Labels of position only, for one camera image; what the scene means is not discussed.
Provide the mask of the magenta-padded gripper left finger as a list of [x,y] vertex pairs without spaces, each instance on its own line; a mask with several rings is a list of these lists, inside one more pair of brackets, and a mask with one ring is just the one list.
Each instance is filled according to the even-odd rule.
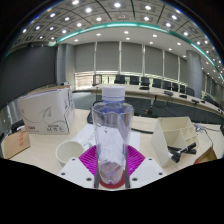
[[78,158],[71,158],[58,176],[81,187],[97,189],[100,177],[96,147],[92,146]]

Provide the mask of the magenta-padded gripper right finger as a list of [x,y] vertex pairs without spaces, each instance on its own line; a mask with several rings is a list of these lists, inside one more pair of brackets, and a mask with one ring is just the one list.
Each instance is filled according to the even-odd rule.
[[166,174],[153,157],[145,157],[134,147],[127,148],[125,187],[140,188],[152,183]]

